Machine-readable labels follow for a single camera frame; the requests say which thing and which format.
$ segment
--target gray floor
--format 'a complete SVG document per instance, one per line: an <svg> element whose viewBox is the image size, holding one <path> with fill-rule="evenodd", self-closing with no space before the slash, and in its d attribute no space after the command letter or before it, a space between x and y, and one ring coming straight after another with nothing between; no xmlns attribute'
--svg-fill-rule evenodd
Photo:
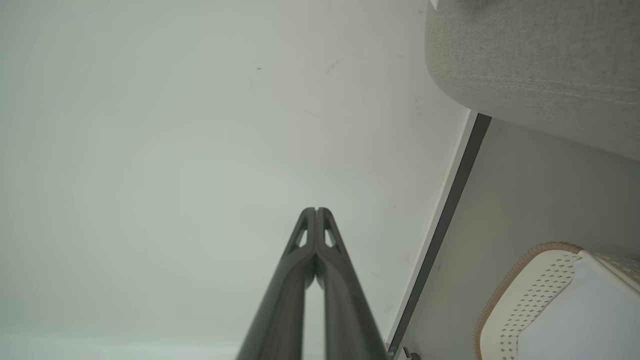
<svg viewBox="0 0 640 360"><path fill-rule="evenodd" d="M473 360L484 304L529 248L566 241L640 259L640 163L494 120L403 346Z"/></svg>

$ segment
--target gray fabric cushion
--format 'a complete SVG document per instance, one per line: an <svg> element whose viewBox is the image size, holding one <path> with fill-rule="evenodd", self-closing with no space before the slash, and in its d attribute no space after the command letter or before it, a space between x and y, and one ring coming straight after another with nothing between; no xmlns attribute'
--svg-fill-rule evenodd
<svg viewBox="0 0 640 360"><path fill-rule="evenodd" d="M640 1L441 0L425 39L462 105L640 160Z"/></svg>

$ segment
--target brown woven trim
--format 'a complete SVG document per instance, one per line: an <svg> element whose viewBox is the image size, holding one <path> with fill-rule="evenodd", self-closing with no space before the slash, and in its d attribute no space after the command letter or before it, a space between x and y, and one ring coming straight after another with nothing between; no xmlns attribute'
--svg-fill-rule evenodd
<svg viewBox="0 0 640 360"><path fill-rule="evenodd" d="M580 251L583 250L583 248L570 243L559 243L559 242L544 243L532 249L529 249L529 251L527 251L527 253L524 254L520 258L520 260L518 260L516 265L513 265L513 268L509 270L509 273L507 274L507 276L504 277L504 279L502 280L498 288L495 289L495 291L493 292L493 295L491 295L491 297L489 298L489 301L484 306L484 310L480 314L480 318L476 323L476 328L474 329L474 350L476 351L477 360L482 360L482 354L480 353L480 334L482 333L482 328L486 324L486 320L489 318L489 315L491 315L491 312L493 311L495 306L498 304L498 300L500 300L504 292L507 291L507 288L509 287L509 285L511 285L511 283L515 280L518 274L520 274L522 269L524 269L525 266L527 266L531 262L531 260L533 260L533 258L549 250L564 250L564 251L572 252L574 254L578 254Z"/></svg>

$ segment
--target white edge strip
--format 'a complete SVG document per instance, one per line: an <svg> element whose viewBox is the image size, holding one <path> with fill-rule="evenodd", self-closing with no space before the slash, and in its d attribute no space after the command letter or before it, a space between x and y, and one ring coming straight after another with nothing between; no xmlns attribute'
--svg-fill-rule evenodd
<svg viewBox="0 0 640 360"><path fill-rule="evenodd" d="M620 272L618 269L614 268L606 261L601 260L600 258L591 255L588 251L582 250L578 253L582 259L585 259L589 265L593 267L602 277L609 280L609 282L613 283L618 289L627 293L631 297L640 301L640 291L635 288L634 285L636 283L623 272Z"/></svg>
<svg viewBox="0 0 640 360"><path fill-rule="evenodd" d="M413 289L413 285L415 284L416 279L418 278L418 273L420 272L420 268L422 267L422 263L424 262L424 256L427 254L427 250L429 249L429 244L433 239L433 233L436 230L436 226L438 225L438 220L440 219L440 215L442 214L442 209L444 208L444 204L447 202L447 198L449 197L449 192L451 191L451 185L453 184L453 179L456 177L456 173L458 172L458 167L460 166L460 161L462 160L462 155L465 153L465 149L467 147L467 143L469 141L469 137L471 135L471 130L474 128L474 124L476 123L476 117L478 115L477 111L471 111L467 109L467 113L465 114L465 120L462 123L462 129L458 135L458 139L456 141L456 146L453 149L453 153L451 154L451 158L449 159L449 166L447 167L447 171L444 174L444 178L442 179L442 184L440 185L440 191L438 193L438 197L431 212L431 218L427 224L423 241L418 248L418 256L416 256L415 261L413 263L413 270L411 272L411 276L409 276L409 281L404 287L404 294L402 297L402 301L400 302L400 307L396 313L396 319L394 320L394 324L391 326L391 331L389 332L387 343L391 344L393 340L394 334L398 328L398 324L400 323L400 319L402 318L402 314L404 313L404 309L406 307L407 302L409 301L409 295L411 295L411 290Z"/></svg>

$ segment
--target dark gray strip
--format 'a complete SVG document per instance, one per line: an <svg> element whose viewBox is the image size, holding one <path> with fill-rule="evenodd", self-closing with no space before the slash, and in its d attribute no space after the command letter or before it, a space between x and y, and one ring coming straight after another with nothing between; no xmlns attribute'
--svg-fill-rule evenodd
<svg viewBox="0 0 640 360"><path fill-rule="evenodd" d="M465 152L460 160L460 166L456 172L456 177L453 179L451 191L449 192L449 196L447 196L447 201L442 209L442 214L440 214L440 218L438 219L438 225L436 225L433 238L429 244L429 249L427 250L427 254L424 256L424 261L422 262L422 266L418 272L418 277L416 278L413 289L411 289L411 293L409 294L409 300L406 303L406 307L404 308L402 317L400 317L396 333L389 345L388 353L392 358L396 356L396 352L400 347L400 342L402 341L407 327L409 326L409 321L411 320L415 306L418 304L418 299L420 299L420 294L422 293L422 289L424 289L424 284L431 272L433 263L436 260L436 255L438 255L438 251L442 245L442 240L444 240L444 236L447 234L449 224L451 224L451 219L453 218L453 213L456 211L456 207L458 206L458 202L462 196L462 191L467 184L471 168L474 166L476 156L480 150L480 145L482 144L484 134L486 134L486 130L489 127L490 122L491 117L486 115L478 114L476 117L476 123L474 124L474 128L471 130L469 141L467 142Z"/></svg>

